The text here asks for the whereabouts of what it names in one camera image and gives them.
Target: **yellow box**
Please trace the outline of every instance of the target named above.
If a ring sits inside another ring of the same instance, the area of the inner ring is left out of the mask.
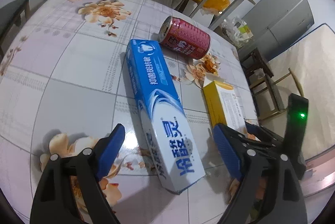
[[[206,74],[203,91],[212,127],[223,123],[246,135],[247,129],[234,87],[220,77]]]

